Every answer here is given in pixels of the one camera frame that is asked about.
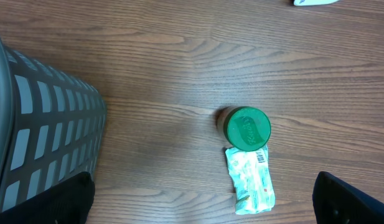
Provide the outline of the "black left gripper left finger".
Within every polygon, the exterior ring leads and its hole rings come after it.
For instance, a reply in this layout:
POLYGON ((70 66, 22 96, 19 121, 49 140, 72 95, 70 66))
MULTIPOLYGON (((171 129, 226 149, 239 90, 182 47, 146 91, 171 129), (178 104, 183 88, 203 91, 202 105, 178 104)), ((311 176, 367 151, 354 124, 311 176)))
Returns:
POLYGON ((90 173, 81 172, 0 213, 0 224, 84 224, 94 196, 90 173))

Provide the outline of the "green capped bottle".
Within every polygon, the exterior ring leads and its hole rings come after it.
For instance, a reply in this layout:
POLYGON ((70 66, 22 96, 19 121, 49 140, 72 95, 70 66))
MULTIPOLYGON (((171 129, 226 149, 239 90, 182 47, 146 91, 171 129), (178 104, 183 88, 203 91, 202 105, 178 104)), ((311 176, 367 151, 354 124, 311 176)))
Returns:
POLYGON ((271 121, 258 108, 228 106, 217 114, 218 132, 233 147, 242 151, 257 151, 271 137, 271 121))

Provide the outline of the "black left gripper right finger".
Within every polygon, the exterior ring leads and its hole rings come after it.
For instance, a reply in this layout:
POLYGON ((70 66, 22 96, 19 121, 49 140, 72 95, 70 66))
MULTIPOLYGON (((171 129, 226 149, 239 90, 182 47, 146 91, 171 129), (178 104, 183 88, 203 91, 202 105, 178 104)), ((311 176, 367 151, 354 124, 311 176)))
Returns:
POLYGON ((321 171, 312 202, 317 224, 384 224, 384 203, 321 171))

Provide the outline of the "green snack packet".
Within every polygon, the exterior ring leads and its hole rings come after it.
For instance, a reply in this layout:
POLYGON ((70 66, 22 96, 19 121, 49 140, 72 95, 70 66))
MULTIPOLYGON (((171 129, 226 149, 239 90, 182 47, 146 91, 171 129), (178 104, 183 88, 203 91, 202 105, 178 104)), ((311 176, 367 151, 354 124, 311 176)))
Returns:
POLYGON ((269 173, 268 147, 251 152, 231 147, 225 155, 236 192, 235 213, 252 215, 270 211, 276 197, 269 173))

